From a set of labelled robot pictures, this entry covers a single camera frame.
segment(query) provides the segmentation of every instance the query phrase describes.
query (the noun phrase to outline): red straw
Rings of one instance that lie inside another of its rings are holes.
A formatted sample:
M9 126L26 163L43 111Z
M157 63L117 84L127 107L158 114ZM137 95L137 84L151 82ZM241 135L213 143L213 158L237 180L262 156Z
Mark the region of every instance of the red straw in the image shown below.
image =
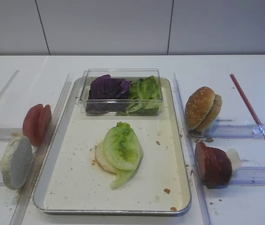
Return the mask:
M234 82L237 90L239 91L244 103L246 104L249 112L251 113L254 121L256 122L256 124L260 125L261 124L261 121L259 120L258 116L256 115L255 111L253 110L249 100L247 99L245 93L243 92L241 86L239 85L238 81L236 80L235 76L233 74L230 75L230 78L232 79L232 81Z

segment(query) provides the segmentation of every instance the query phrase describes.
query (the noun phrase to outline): white table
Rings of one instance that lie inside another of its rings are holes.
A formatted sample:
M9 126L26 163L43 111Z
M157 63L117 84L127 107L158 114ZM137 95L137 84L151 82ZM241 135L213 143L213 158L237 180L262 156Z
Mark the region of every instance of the white table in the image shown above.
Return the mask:
M158 68L161 76L170 81L175 73L184 103L196 88L209 86L222 95L221 113L224 117L234 117L240 123L253 124L237 90L233 89L229 74L234 73L257 115L265 123L265 56L0 56L0 90L10 76L19 70L6 97L13 97L19 91L25 92L19 102L9 103L10 106L1 102L0 109L6 108L8 113L9 107L17 107L18 113L9 114L9 118L5 118L0 110L0 127L21 127L29 106L39 103L37 101L55 104L67 74L72 72L74 82L89 68ZM21 88L28 83L32 89ZM240 150L240 155L251 159L249 165L265 165L264 140L240 143L242 149L246 149L243 152ZM5 144L0 144L0 158L4 148ZM39 212L30 202L22 224L200 225L201 213L192 177L190 179L193 202L190 211L183 217L54 217ZM265 224L265 187L205 188L205 192L213 224ZM15 196L15 192L0 187L0 224L9 224L15 209Z

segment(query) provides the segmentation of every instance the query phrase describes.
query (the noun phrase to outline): tomato slice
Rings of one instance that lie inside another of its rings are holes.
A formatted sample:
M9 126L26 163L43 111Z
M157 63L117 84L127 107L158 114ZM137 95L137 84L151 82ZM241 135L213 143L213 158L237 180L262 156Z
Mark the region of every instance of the tomato slice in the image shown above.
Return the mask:
M50 122L52 121L52 111L49 105L46 105L44 109L40 113L39 121L38 121L38 131L37 135L41 141L44 140L46 131L49 127Z
M27 136L33 146L40 146L41 140L37 135L38 133L38 122L40 118L41 111L43 110L42 104L37 104L31 107L26 114L23 125L22 132L24 136Z

